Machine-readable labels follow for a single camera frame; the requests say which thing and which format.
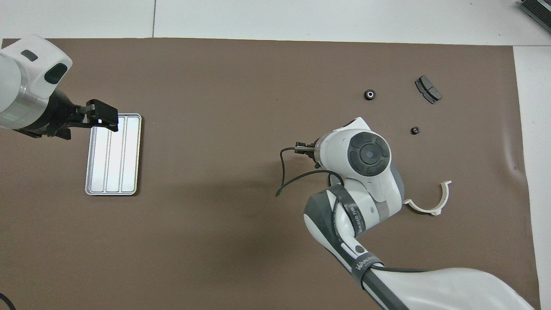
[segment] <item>metal tray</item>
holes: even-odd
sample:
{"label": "metal tray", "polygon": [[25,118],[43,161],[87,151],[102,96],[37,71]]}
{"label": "metal tray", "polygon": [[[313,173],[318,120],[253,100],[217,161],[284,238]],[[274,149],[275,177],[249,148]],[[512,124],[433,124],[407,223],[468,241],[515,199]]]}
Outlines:
{"label": "metal tray", "polygon": [[88,195],[136,193],[141,133],[142,117],[135,113],[119,113],[117,132],[92,128],[84,188]]}

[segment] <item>curved white plastic part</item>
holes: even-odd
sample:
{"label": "curved white plastic part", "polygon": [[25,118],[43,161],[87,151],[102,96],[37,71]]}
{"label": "curved white plastic part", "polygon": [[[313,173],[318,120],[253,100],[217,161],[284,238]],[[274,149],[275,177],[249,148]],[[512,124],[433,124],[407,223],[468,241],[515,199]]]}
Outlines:
{"label": "curved white plastic part", "polygon": [[410,207],[422,213],[430,213],[434,216],[440,215],[442,213],[442,208],[446,205],[447,200],[450,197],[450,188],[448,187],[449,183],[451,183],[450,180],[440,183],[440,185],[442,185],[442,198],[440,199],[440,202],[436,205],[436,207],[430,210],[421,209],[411,199],[404,200],[404,204],[409,205]]}

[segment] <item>small black ring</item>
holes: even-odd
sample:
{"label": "small black ring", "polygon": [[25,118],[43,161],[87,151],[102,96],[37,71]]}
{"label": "small black ring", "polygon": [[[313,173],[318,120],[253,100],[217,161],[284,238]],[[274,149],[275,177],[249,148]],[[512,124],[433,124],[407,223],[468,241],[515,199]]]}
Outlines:
{"label": "small black ring", "polygon": [[373,89],[368,89],[364,93],[365,100],[373,100],[377,95]]}

